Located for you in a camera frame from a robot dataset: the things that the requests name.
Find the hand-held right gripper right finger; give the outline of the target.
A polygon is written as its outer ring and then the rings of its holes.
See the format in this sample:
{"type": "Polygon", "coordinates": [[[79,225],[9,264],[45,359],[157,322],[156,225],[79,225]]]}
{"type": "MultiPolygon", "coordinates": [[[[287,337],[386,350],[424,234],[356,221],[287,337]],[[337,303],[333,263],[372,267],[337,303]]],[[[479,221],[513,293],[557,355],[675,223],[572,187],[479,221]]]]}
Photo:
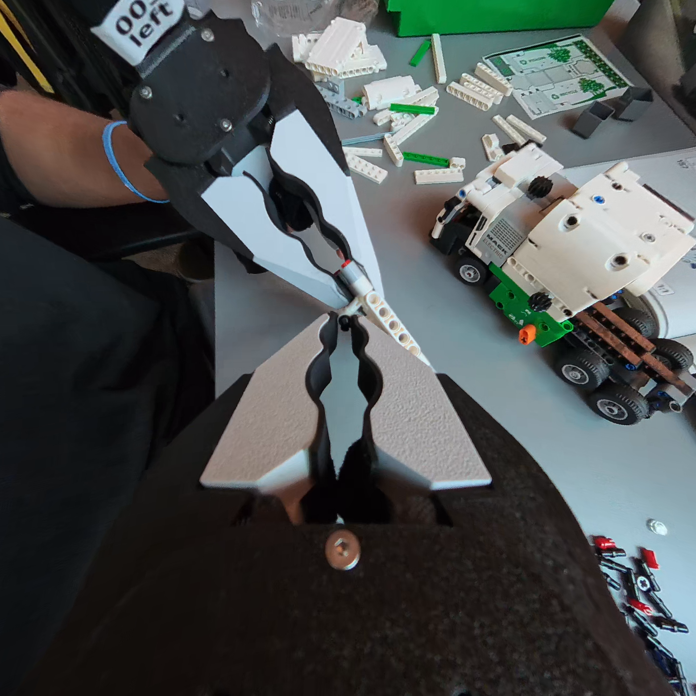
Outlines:
{"type": "Polygon", "coordinates": [[[436,372],[366,318],[352,320],[362,442],[381,479],[425,491],[487,486],[492,475],[436,372]]]}

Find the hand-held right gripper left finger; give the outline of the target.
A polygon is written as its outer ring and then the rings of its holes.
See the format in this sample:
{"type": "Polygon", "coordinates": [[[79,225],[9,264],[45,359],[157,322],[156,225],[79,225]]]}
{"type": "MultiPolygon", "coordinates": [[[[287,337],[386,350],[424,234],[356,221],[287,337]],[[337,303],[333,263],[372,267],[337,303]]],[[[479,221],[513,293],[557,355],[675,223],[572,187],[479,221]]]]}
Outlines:
{"type": "Polygon", "coordinates": [[[320,315],[251,375],[200,483],[280,499],[292,523],[335,519],[335,469],[321,395],[336,314],[320,315]]]}

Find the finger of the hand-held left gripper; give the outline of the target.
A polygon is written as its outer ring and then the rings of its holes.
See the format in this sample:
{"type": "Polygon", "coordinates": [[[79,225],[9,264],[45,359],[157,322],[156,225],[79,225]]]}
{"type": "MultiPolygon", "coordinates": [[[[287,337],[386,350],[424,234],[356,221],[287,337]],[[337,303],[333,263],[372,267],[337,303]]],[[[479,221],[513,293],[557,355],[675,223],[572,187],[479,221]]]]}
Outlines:
{"type": "Polygon", "coordinates": [[[343,308],[352,295],[333,275],[341,261],[337,247],[315,223],[304,231],[291,231],[281,222],[268,193],[272,179],[267,149],[258,145],[230,177],[216,178],[202,198],[248,248],[257,265],[325,305],[343,308]]]}
{"type": "Polygon", "coordinates": [[[284,186],[317,214],[321,234],[340,249],[345,260],[360,265],[373,288],[382,292],[377,256],[343,149],[338,147],[336,160],[295,109],[276,121],[269,152],[284,186]]]}

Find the white lego beam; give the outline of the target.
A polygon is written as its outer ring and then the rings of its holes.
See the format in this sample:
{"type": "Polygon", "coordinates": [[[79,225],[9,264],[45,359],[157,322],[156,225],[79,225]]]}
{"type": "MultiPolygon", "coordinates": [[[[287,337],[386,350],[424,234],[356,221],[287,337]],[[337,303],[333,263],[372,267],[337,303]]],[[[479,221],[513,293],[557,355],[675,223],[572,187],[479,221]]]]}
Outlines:
{"type": "Polygon", "coordinates": [[[352,318],[364,316],[374,326],[391,336],[403,349],[424,363],[432,372],[434,367],[422,352],[413,335],[386,300],[376,291],[360,264],[346,259],[335,272],[336,281],[342,281],[352,292],[353,300],[338,310],[337,317],[349,315],[352,318]]]}

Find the person's left forearm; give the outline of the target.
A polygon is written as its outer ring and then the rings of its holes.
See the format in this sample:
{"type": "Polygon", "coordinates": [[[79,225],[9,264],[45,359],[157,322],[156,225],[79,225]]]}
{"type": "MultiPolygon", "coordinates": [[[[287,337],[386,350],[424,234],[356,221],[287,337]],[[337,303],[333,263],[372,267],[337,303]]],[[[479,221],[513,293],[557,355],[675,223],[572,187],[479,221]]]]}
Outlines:
{"type": "MultiPolygon", "coordinates": [[[[1,143],[8,163],[39,204],[64,208],[115,207],[147,203],[117,178],[102,147],[111,121],[34,92],[1,94],[1,143]]],[[[152,152],[128,126],[113,132],[117,161],[144,195],[168,199],[145,167],[152,152]]]]}

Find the grey lego beam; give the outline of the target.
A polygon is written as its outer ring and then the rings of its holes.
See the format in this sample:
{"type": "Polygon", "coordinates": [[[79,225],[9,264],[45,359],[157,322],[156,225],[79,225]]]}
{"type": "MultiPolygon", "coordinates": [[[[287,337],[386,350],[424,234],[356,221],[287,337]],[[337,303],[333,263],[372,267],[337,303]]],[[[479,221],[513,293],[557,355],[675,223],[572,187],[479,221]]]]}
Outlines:
{"type": "Polygon", "coordinates": [[[315,87],[328,108],[334,113],[351,120],[367,115],[368,108],[361,100],[354,101],[346,97],[342,81],[317,82],[315,87]]]}

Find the pile of white lego pieces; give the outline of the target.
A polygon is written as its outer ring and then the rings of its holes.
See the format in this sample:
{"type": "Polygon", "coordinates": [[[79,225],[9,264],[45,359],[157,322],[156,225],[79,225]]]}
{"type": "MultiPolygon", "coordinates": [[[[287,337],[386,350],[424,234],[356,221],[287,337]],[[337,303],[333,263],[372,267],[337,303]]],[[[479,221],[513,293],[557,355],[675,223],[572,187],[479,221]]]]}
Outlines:
{"type": "MultiPolygon", "coordinates": [[[[323,31],[293,35],[291,46],[293,62],[301,63],[309,70],[315,83],[343,82],[346,78],[376,74],[387,67],[379,47],[367,42],[364,23],[342,17],[332,20],[323,31]]],[[[477,64],[475,72],[484,80],[462,74],[459,82],[447,85],[447,93],[483,111],[500,104],[500,100],[511,93],[511,86],[502,77],[498,78],[486,65],[477,64]]],[[[377,80],[363,86],[358,100],[367,106],[368,112],[376,112],[374,124],[390,124],[389,132],[392,134],[384,137],[383,144],[396,166],[401,166],[404,162],[399,146],[435,116],[392,114],[388,110],[389,106],[396,103],[437,107],[439,96],[436,86],[422,90],[410,75],[377,80]]],[[[387,178],[386,170],[365,159],[381,157],[381,149],[349,146],[343,147],[343,154],[351,173],[378,185],[387,178]]],[[[450,167],[441,171],[417,171],[416,182],[435,183],[436,180],[439,181],[437,177],[433,178],[435,175],[443,175],[442,182],[462,181],[461,172],[465,167],[465,160],[453,158],[449,162],[450,167]],[[426,175],[433,177],[423,179],[426,175]]]]}

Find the white green lego truck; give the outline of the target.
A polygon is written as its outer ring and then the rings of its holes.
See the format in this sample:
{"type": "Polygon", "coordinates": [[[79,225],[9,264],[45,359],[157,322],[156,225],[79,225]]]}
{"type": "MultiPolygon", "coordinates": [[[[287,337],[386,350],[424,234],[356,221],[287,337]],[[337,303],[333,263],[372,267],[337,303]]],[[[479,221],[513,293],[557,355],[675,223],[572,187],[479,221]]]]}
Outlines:
{"type": "Polygon", "coordinates": [[[522,345],[557,344],[554,372],[606,421],[680,413],[692,351],[629,305],[694,244],[693,219],[619,162],[581,187],[540,145],[512,145],[448,199],[431,244],[484,287],[522,345]]]}

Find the pile of small lego pins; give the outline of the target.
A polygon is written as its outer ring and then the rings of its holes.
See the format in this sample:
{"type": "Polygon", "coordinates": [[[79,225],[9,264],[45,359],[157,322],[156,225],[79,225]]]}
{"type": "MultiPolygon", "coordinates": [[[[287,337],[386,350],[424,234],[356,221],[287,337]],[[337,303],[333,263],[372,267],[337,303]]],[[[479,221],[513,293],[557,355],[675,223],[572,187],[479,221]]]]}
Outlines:
{"type": "Polygon", "coordinates": [[[695,624],[681,621],[666,602],[658,580],[661,565],[656,552],[646,546],[630,551],[602,534],[589,535],[588,541],[607,588],[649,660],[674,695],[694,695],[695,684],[667,639],[694,638],[695,624]]]}

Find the dark grey lego bin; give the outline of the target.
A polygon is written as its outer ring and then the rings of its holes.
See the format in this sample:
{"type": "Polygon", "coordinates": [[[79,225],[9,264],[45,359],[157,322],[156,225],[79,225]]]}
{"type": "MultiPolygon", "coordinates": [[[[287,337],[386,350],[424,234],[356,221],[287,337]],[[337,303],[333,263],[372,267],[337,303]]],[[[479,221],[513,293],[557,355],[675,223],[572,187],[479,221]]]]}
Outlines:
{"type": "Polygon", "coordinates": [[[570,132],[588,140],[614,115],[614,108],[602,101],[594,101],[586,107],[570,127],[570,132]]]}
{"type": "Polygon", "coordinates": [[[641,118],[654,102],[651,88],[630,86],[615,100],[613,118],[633,123],[641,118]]]}

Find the clear plastic bag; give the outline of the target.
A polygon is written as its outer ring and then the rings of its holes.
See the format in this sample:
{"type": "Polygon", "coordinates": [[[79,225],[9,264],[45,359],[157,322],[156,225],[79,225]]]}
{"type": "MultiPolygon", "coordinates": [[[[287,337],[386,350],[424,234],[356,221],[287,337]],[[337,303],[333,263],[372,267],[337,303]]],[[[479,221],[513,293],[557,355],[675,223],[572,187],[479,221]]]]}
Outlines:
{"type": "Polygon", "coordinates": [[[257,26],[278,37],[312,30],[308,1],[251,1],[250,9],[257,26]]]}

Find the blue wristband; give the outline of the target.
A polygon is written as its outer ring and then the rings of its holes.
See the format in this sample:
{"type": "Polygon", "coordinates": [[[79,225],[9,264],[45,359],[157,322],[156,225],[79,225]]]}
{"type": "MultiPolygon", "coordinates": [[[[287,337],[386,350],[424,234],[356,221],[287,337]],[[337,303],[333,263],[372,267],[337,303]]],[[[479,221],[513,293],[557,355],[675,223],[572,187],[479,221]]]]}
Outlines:
{"type": "Polygon", "coordinates": [[[108,125],[106,125],[102,132],[101,132],[101,144],[104,150],[104,153],[107,157],[107,161],[109,162],[109,166],[111,167],[112,171],[116,174],[117,178],[120,180],[120,182],[135,196],[138,198],[142,199],[145,202],[148,203],[153,203],[153,204],[169,204],[170,201],[168,199],[155,199],[151,198],[149,196],[144,195],[141,191],[139,191],[128,179],[126,176],[125,172],[123,169],[120,167],[120,164],[117,161],[116,157],[116,152],[113,147],[113,132],[116,130],[116,128],[120,126],[128,126],[128,123],[126,120],[115,120],[110,122],[108,125]]]}

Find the green box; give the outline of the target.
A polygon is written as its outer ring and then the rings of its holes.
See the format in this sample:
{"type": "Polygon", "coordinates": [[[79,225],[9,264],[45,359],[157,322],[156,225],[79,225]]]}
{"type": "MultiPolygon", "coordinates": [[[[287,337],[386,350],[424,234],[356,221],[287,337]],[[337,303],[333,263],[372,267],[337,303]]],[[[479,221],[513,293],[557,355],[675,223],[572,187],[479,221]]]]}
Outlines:
{"type": "Polygon", "coordinates": [[[612,1],[385,1],[399,37],[596,26],[612,1]]]}

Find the green white sticker sheet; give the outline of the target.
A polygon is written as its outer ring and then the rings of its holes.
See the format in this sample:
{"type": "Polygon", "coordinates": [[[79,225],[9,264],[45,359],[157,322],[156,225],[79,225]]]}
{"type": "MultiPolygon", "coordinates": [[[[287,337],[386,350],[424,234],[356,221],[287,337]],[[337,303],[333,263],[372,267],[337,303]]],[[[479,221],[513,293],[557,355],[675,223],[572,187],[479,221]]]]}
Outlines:
{"type": "Polygon", "coordinates": [[[483,63],[509,81],[512,96],[532,120],[618,98],[633,86],[579,34],[490,54],[483,63]]]}

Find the white instruction booklet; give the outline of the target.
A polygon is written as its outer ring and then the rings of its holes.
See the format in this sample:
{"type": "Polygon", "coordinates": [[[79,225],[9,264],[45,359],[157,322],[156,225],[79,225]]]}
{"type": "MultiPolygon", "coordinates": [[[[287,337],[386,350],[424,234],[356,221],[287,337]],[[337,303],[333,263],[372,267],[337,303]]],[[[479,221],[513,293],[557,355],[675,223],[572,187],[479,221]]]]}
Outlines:
{"type": "MultiPolygon", "coordinates": [[[[628,164],[642,184],[695,217],[694,148],[632,158],[628,164]]],[[[642,295],[623,291],[609,299],[609,306],[647,312],[656,322],[657,337],[677,340],[694,351],[695,246],[649,291],[642,295]]]]}

